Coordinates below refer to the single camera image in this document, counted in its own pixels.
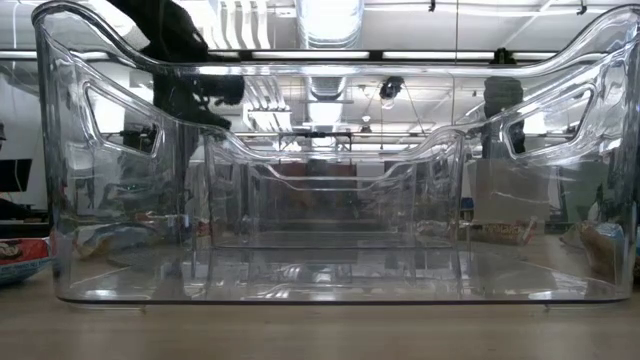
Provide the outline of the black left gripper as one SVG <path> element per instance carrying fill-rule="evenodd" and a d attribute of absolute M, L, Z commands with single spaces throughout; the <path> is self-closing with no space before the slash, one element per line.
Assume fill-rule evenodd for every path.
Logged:
<path fill-rule="evenodd" d="M 153 105 L 192 128 L 204 124 L 229 130 L 232 125 L 225 117 L 200 108 L 193 85 L 178 78 L 153 79 Z"/>

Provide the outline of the silver ventilation duct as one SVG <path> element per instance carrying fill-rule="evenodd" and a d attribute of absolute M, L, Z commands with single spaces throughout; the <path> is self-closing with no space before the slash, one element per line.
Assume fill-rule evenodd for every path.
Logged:
<path fill-rule="evenodd" d="M 303 49 L 355 49 L 361 46 L 364 0 L 295 0 Z"/>

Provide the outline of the clear plastic bin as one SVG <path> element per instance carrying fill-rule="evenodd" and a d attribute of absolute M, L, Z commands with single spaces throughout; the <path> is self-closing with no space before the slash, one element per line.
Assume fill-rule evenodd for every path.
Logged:
<path fill-rule="evenodd" d="M 180 0 L 173 0 L 183 7 Z M 640 236 L 640 4 L 592 20 L 534 64 L 499 48 L 489 61 L 389 60 L 384 51 L 303 49 L 296 20 L 279 49 L 268 9 L 213 0 L 188 11 L 210 63 L 166 63 L 124 13 L 76 0 L 35 8 L 53 277 L 86 304 L 607 303 L 628 298 Z M 364 60 L 256 60 L 253 51 L 368 51 Z M 244 78 L 236 106 L 211 104 L 229 130 L 183 125 L 153 105 L 155 73 Z M 393 100 L 379 90 L 404 79 Z M 459 224 L 449 245 L 396 249 L 238 248 L 213 244 L 204 138 L 298 151 L 403 149 L 437 130 L 465 135 Z M 471 241 L 471 227 L 536 218 L 525 246 Z M 584 221 L 617 223 L 623 268 L 593 276 Z M 91 225 L 144 223 L 146 249 L 84 261 Z"/>
<path fill-rule="evenodd" d="M 437 130 L 403 149 L 277 151 L 207 134 L 212 242 L 219 247 L 447 246 L 459 224 L 465 135 Z"/>
<path fill-rule="evenodd" d="M 415 200 L 412 164 L 312 159 L 254 166 L 245 210 L 259 231 L 403 233 Z"/>

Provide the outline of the light blue granola bar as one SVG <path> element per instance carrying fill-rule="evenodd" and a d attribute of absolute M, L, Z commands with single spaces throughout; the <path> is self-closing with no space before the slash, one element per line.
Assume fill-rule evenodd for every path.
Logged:
<path fill-rule="evenodd" d="M 579 235 L 593 276 L 615 284 L 624 263 L 626 238 L 622 227 L 617 223 L 584 221 Z"/>

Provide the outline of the white blue granola bar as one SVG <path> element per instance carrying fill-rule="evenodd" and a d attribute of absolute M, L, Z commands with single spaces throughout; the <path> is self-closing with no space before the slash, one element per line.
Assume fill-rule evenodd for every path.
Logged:
<path fill-rule="evenodd" d="M 79 259 L 88 261 L 146 249 L 162 243 L 164 238 L 163 232 L 144 223 L 91 225 L 76 231 L 72 247 Z"/>

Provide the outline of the black monitor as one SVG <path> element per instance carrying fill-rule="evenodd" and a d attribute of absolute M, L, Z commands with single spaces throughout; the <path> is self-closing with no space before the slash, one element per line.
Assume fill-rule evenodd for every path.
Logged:
<path fill-rule="evenodd" d="M 0 160 L 0 192 L 25 192 L 31 166 L 31 159 Z"/>

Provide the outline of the red wrapper granola bar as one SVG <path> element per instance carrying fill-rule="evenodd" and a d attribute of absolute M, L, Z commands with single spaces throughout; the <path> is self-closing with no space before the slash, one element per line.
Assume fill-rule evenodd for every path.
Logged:
<path fill-rule="evenodd" d="M 483 223 L 471 227 L 470 240 L 497 245 L 525 246 L 534 237 L 536 218 L 516 223 Z"/>
<path fill-rule="evenodd" d="M 23 282 L 51 261 L 46 238 L 0 239 L 0 287 Z"/>

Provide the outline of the white ceiling strip light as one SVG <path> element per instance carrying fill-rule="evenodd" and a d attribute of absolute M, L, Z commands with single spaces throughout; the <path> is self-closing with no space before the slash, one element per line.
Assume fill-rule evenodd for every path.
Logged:
<path fill-rule="evenodd" d="M 486 51 L 384 51 L 384 59 L 424 61 L 489 61 L 493 52 Z"/>
<path fill-rule="evenodd" d="M 253 51 L 251 58 L 256 60 L 361 60 L 368 59 L 368 51 Z"/>

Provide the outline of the black ceiling spotlight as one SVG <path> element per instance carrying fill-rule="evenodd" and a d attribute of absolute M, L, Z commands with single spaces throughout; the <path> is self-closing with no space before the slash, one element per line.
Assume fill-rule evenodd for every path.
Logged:
<path fill-rule="evenodd" d="M 381 85 L 379 96 L 382 100 L 393 100 L 401 92 L 404 79 L 399 76 L 388 77 Z"/>

